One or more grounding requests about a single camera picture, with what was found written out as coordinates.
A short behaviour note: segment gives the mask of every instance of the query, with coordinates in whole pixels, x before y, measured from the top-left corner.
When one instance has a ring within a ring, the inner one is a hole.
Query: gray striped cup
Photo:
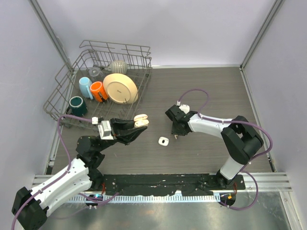
[[[126,74],[128,69],[128,65],[125,61],[112,61],[107,70],[111,71],[112,73],[121,73]]]

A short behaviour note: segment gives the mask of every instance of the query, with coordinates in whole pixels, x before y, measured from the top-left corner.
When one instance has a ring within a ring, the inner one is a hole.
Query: light blue cup
[[[90,91],[91,85],[92,85],[92,81],[87,77],[83,77],[79,80],[79,88],[81,90],[82,95],[84,97],[91,98],[92,100],[93,95]]]

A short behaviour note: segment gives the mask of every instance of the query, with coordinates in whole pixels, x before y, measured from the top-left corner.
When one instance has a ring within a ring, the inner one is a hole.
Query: dark green mug
[[[75,96],[69,100],[71,114],[75,116],[84,116],[87,113],[87,107],[82,97]]]

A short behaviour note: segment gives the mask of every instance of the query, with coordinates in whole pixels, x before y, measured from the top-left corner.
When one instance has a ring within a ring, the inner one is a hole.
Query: orange mug
[[[108,95],[101,81],[94,82],[90,87],[91,93],[98,102],[104,102],[108,99]]]

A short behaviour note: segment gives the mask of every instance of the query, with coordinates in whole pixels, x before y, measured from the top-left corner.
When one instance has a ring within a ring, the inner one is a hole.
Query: white wall
[[[74,62],[84,39],[150,46],[154,65],[241,64],[274,0],[39,0]]]
[[[7,230],[15,193],[44,172],[55,122],[43,102],[63,62],[28,1],[0,1],[0,22],[0,228]]]
[[[273,159],[307,217],[307,1],[286,0],[246,68]]]

